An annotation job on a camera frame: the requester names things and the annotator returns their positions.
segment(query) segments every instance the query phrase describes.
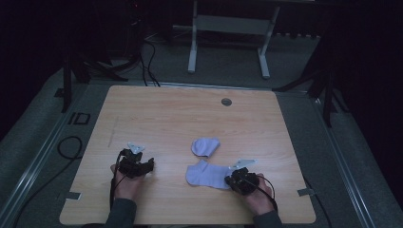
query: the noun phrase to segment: wooden table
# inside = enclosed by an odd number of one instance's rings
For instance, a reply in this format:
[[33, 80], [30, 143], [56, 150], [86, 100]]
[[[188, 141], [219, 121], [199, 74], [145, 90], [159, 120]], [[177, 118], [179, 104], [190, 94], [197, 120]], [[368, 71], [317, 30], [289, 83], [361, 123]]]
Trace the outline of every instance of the wooden table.
[[[232, 101], [230, 106], [221, 103]], [[251, 224], [252, 214], [230, 190], [191, 186], [188, 165], [201, 158], [191, 144], [217, 137], [221, 146], [206, 159], [230, 166], [238, 159], [257, 159], [250, 172], [263, 173], [276, 189], [284, 223], [312, 223], [316, 215], [296, 154], [271, 91], [113, 86], [88, 142], [71, 192], [60, 216], [64, 224], [105, 222], [109, 213], [109, 166], [128, 142], [145, 146], [143, 162], [155, 158], [137, 200], [136, 224]]]

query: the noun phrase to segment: gray sleeve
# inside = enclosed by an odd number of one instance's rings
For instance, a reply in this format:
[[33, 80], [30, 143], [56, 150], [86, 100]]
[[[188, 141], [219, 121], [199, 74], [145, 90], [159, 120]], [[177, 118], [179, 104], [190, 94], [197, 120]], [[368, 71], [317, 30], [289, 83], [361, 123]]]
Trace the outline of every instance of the gray sleeve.
[[256, 228], [279, 228], [282, 227], [281, 219], [277, 211], [271, 211], [260, 216], [253, 217]]
[[115, 199], [105, 228], [133, 228], [137, 205], [130, 199]]

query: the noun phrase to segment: light blue sock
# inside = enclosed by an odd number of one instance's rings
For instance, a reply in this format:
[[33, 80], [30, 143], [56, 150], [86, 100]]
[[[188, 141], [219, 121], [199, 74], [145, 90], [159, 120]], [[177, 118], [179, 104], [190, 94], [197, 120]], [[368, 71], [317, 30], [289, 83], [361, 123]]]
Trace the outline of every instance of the light blue sock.
[[195, 165], [187, 166], [186, 180], [192, 185], [203, 185], [220, 189], [229, 189], [224, 178], [231, 176], [232, 171], [228, 166], [210, 164], [200, 160]]
[[199, 138], [192, 143], [192, 152], [197, 156], [206, 156], [209, 158], [220, 146], [217, 138]]

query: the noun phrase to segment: hand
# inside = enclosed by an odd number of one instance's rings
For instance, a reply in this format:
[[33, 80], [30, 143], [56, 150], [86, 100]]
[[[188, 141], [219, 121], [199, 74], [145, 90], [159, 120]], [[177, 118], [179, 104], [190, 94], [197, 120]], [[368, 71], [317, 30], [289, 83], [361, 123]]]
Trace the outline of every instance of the hand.
[[[112, 173], [115, 173], [115, 167], [116, 164], [112, 164], [110, 166], [110, 170], [112, 171]], [[140, 187], [143, 183], [144, 177], [145, 175], [131, 179], [125, 177], [124, 174], [122, 174], [121, 172], [119, 172], [119, 170], [117, 170], [115, 184], [118, 184], [118, 182], [121, 180], [122, 181], [117, 185], [115, 189], [115, 199], [121, 198], [135, 201], [135, 199], [139, 195]]]
[[[272, 196], [272, 189], [264, 182], [263, 174], [259, 173], [258, 176], [262, 177], [258, 178], [259, 188], [265, 191], [269, 196]], [[256, 189], [253, 193], [243, 196], [242, 198], [256, 216], [275, 210], [273, 203], [267, 198], [266, 195], [260, 192], [259, 189]]]

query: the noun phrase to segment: cloth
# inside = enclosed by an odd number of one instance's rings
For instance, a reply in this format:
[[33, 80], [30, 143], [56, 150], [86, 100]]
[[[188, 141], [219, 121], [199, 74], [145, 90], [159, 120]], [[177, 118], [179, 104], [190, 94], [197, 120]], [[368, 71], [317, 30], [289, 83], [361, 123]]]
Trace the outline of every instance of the cloth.
[[137, 205], [130, 199], [115, 199], [105, 228], [133, 228]]
[[229, 189], [224, 178], [230, 176], [232, 170], [228, 166], [210, 164], [200, 160], [195, 165], [187, 166], [186, 180], [192, 185], [203, 185], [220, 189]]
[[[132, 228], [137, 205], [129, 199], [115, 199], [105, 228]], [[280, 228], [282, 223], [276, 211], [253, 217], [256, 228]]]
[[282, 227], [281, 219], [277, 211], [271, 211], [260, 216], [253, 217], [255, 228], [280, 228]]
[[209, 158], [219, 146], [220, 141], [217, 138], [199, 138], [192, 142], [192, 152]]

